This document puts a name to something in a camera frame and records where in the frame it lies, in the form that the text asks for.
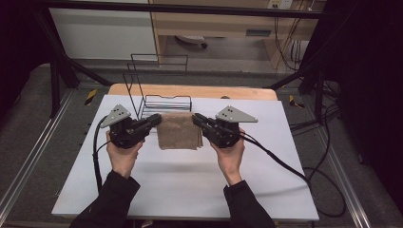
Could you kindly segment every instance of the controller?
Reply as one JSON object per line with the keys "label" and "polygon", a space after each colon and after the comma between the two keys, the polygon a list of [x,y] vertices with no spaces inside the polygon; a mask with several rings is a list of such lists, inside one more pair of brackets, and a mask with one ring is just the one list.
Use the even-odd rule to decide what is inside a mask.
{"label": "controller", "polygon": [[129,116],[130,112],[118,104],[101,123],[101,128],[110,127],[110,139],[117,147],[127,149],[143,141],[151,128],[162,121],[158,113],[140,120],[133,120]]}

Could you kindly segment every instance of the white cabinet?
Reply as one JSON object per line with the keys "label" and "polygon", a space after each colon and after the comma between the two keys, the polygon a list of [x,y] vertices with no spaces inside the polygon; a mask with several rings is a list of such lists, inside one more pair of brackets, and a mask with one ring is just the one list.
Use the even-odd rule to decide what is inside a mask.
{"label": "white cabinet", "polygon": [[[148,3],[147,0],[98,0]],[[63,46],[75,59],[130,59],[156,54],[149,12],[50,9]]]}

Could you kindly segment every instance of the aluminum rail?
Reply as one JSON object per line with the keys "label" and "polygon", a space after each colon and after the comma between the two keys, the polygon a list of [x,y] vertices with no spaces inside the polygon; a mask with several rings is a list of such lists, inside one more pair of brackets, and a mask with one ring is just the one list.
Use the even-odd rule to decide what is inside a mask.
{"label": "aluminum rail", "polygon": [[304,19],[336,20],[342,14],[314,10],[288,10],[288,9],[251,9],[209,6],[187,6],[168,4],[142,4],[142,3],[116,3],[116,2],[89,2],[68,0],[36,0],[35,6],[55,9],[72,10],[116,10],[116,11],[148,11],[148,12],[175,12],[195,14],[217,14],[259,17],[282,17]]}

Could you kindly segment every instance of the white board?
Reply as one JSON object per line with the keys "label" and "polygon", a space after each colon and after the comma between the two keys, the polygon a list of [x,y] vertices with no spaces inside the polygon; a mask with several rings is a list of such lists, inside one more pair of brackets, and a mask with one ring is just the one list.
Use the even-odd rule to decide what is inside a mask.
{"label": "white board", "polygon": [[[146,0],[101,2],[148,3]],[[132,53],[156,54],[149,12],[50,9],[50,13],[70,58],[128,60]]]}
{"label": "white board", "polygon": [[[214,118],[228,105],[259,119],[240,123],[246,133],[281,160],[302,173],[296,147],[281,102],[193,98],[193,112]],[[95,126],[117,104],[130,111],[127,96],[106,95],[86,140],[67,178],[52,214],[74,217],[97,197],[92,164]],[[100,131],[98,145],[106,142],[106,129]],[[158,147],[157,134],[151,132],[136,161],[132,177],[142,186],[131,202],[130,218],[150,219],[227,219],[228,207],[222,189],[226,184],[216,152],[203,138],[197,150],[164,150]],[[318,220],[317,210],[306,183],[272,161],[261,149],[245,142],[240,172],[260,204],[276,220]],[[111,170],[106,150],[100,151],[103,180]]]}

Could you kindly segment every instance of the person's right hand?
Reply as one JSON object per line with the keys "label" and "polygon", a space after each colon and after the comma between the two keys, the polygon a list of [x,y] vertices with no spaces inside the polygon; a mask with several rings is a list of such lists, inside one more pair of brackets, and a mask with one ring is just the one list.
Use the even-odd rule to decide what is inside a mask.
{"label": "person's right hand", "polygon": [[242,181],[240,176],[240,163],[242,162],[242,155],[245,149],[243,139],[239,139],[237,143],[228,148],[219,148],[212,142],[210,142],[210,145],[217,152],[220,170],[228,184],[234,185]]}

